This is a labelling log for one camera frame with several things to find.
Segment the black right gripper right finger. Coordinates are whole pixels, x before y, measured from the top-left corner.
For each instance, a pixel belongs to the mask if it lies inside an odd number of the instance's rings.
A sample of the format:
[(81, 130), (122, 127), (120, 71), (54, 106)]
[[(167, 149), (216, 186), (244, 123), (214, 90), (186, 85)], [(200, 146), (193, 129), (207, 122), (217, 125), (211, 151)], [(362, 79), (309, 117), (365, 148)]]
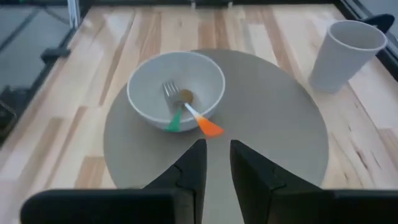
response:
[(230, 163), (244, 224), (398, 224), (398, 190), (321, 189), (238, 140)]

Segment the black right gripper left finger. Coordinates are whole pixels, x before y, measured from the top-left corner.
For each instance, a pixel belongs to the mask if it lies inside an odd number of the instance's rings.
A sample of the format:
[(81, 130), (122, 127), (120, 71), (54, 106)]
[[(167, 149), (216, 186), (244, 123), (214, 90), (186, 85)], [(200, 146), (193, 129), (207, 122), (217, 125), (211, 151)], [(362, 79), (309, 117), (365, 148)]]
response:
[(21, 224), (201, 224), (207, 145), (197, 140), (142, 189), (53, 189), (29, 197)]

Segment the orange-handled metal spoon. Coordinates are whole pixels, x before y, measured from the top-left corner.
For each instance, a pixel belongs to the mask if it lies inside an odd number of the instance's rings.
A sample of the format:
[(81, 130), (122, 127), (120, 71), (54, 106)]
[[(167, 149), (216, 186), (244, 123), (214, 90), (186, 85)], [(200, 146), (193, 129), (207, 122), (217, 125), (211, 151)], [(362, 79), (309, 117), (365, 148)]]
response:
[(211, 122), (196, 110), (192, 108), (190, 103), (193, 102), (193, 93), (190, 90), (182, 89), (179, 91), (181, 99), (183, 101), (183, 105), (186, 109), (192, 114), (195, 118), (198, 126), (200, 127), (201, 131), (208, 137), (217, 137), (224, 133), (224, 129), (220, 126), (216, 125), (215, 123)]

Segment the round grey placemat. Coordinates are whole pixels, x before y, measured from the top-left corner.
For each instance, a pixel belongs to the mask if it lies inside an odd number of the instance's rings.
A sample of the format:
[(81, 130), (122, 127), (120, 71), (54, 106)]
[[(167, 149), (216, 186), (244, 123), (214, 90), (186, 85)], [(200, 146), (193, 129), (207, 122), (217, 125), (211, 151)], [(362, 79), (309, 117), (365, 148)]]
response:
[[(328, 163), (328, 135), (320, 110), (288, 73), (255, 55), (223, 49), (195, 50), (224, 73), (224, 95), (212, 122), (224, 133), (207, 140), (207, 177), (201, 224), (243, 224), (234, 190), (229, 145), (237, 139), (312, 184)], [(119, 188), (144, 187), (196, 140), (199, 128), (170, 133), (144, 120), (130, 105), (127, 83), (106, 117), (104, 158)]]

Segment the white ceramic bowl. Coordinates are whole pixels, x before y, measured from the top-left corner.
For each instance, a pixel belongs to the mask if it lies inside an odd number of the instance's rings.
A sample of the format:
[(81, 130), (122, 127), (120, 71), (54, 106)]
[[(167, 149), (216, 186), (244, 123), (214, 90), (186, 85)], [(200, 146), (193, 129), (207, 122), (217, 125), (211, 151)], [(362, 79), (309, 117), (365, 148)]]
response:
[(127, 82), (127, 98), (149, 124), (167, 129), (177, 112), (168, 102), (163, 84), (173, 82), (193, 93), (190, 105), (206, 118), (212, 117), (226, 88), (224, 73), (209, 57), (196, 52), (168, 52), (140, 64)]

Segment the white paper cup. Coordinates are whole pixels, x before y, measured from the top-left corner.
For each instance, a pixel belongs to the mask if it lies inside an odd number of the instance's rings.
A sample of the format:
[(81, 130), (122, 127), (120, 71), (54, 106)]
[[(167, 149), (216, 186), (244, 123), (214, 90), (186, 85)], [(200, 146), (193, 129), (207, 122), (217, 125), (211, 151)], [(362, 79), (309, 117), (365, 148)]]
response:
[(360, 21), (333, 23), (326, 32), (309, 82), (327, 93), (338, 92), (387, 45), (387, 37), (376, 26)]

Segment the black rounded clamp knob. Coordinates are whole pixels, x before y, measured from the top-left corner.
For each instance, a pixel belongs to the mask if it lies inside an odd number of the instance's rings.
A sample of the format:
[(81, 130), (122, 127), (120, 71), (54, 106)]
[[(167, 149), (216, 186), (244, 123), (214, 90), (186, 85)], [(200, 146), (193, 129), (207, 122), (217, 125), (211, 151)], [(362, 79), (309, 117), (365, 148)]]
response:
[(395, 17), (392, 14), (379, 14), (360, 20), (360, 22), (376, 26), (376, 28), (384, 34), (389, 31), (394, 21)]

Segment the green-handled metal fork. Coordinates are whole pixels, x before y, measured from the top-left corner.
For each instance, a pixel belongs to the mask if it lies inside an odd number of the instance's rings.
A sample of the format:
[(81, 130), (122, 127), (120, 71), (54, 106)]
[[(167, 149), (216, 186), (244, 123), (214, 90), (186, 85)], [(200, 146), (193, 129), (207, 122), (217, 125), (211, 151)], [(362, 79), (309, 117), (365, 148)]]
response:
[(180, 132), (180, 120), (184, 104), (180, 90), (173, 81), (164, 82), (162, 87), (165, 100), (172, 114), (172, 119), (166, 130), (175, 133)]

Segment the silver aluminium bracket strip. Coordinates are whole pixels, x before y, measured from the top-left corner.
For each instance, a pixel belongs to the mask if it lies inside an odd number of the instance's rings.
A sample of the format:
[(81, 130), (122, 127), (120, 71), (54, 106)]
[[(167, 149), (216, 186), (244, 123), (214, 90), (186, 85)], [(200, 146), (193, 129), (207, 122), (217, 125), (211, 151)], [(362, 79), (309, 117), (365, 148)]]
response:
[(70, 26), (77, 29), (81, 24), (80, 0), (67, 0)]

